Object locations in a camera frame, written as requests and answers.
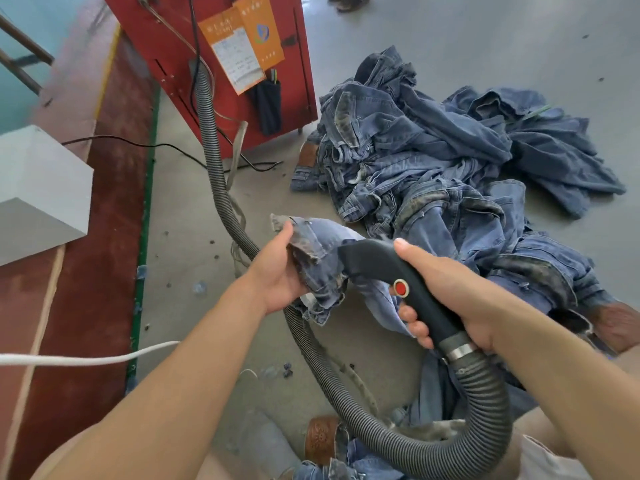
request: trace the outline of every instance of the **vacuum hose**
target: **vacuum hose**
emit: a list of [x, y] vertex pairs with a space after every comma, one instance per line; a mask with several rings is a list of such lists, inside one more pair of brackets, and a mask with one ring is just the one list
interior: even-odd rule
[[[213, 199], [220, 219], [250, 259], [260, 248], [247, 236], [234, 214], [220, 157], [212, 81], [199, 71], [195, 85], [200, 133]], [[333, 370], [308, 322], [292, 306], [284, 315], [309, 368], [329, 403], [349, 430], [393, 467], [425, 480], [477, 479], [496, 467], [511, 439], [511, 411], [504, 382], [479, 351], [450, 363], [468, 400], [467, 426], [452, 440], [423, 442], [397, 434], [366, 412]]]

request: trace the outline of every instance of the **pile of jeans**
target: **pile of jeans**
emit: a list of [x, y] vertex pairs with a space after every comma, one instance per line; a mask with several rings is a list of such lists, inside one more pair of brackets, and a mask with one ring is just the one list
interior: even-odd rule
[[[544, 314], [615, 301], [588, 257], [533, 229], [524, 215], [524, 183], [498, 180], [501, 171], [522, 175], [574, 218], [586, 213], [590, 192], [624, 193], [596, 156], [588, 120], [551, 107], [532, 90], [480, 94], [464, 87], [438, 103], [415, 89], [415, 76], [390, 47], [321, 97], [322, 116], [308, 138], [318, 145], [316, 163], [296, 168], [292, 190], [325, 191], [340, 217], [362, 221], [369, 236], [402, 237], [456, 259]], [[274, 229], [286, 219], [294, 224], [293, 254], [310, 289], [294, 306], [324, 324], [349, 282], [336, 249], [363, 237], [327, 219], [274, 216]], [[386, 284], [351, 283], [382, 326], [408, 334]], [[518, 417], [536, 404], [503, 369]], [[464, 417], [465, 407], [446, 366], [427, 355], [410, 424]]]

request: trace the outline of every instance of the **green line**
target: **green line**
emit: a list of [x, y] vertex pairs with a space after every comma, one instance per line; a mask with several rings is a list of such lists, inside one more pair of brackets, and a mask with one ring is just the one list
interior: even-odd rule
[[[158, 129], [158, 112], [160, 109], [160, 87], [156, 87], [154, 94], [154, 113], [151, 119], [149, 144], [156, 144]], [[147, 153], [147, 173], [145, 175], [145, 201], [142, 213], [142, 229], [140, 231], [140, 250], [138, 252], [138, 266], [147, 263], [147, 244], [149, 240], [149, 216], [151, 213], [151, 189], [154, 185], [154, 164], [156, 149], [149, 148]], [[131, 351], [138, 350], [140, 341], [140, 323], [142, 320], [142, 298], [145, 294], [145, 281], [136, 281], [136, 293], [134, 299], [133, 325], [131, 327]], [[138, 359], [132, 359], [127, 366], [127, 381], [136, 375]]]

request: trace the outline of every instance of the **teal wall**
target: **teal wall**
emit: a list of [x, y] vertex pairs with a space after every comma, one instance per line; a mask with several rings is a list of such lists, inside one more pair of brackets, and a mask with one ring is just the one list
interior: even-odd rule
[[[58, 55], [68, 30], [84, 0], [0, 0], [0, 11], [20, 30], [34, 39], [54, 57]], [[0, 47], [10, 57], [28, 55], [29, 51], [4, 31]], [[50, 67], [40, 63], [25, 69], [43, 86]], [[27, 124], [38, 97], [0, 66], [0, 134]]]

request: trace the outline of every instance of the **hand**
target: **hand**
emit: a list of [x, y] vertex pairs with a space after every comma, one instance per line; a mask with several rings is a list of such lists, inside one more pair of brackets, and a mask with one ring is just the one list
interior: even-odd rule
[[[460, 316], [469, 336], [483, 350], [494, 350], [495, 332], [503, 326], [505, 319], [519, 316], [519, 310], [525, 314], [534, 310], [520, 298], [478, 276], [462, 263], [433, 256], [404, 239], [396, 239], [394, 247], [398, 256], [418, 270], [434, 297]], [[407, 322], [407, 328], [418, 343], [432, 349], [429, 328], [417, 320], [415, 310], [403, 303], [398, 314]]]
[[280, 233], [258, 253], [243, 277], [253, 295], [261, 300], [265, 314], [277, 312], [308, 293], [287, 248], [292, 235], [293, 225], [286, 222]]

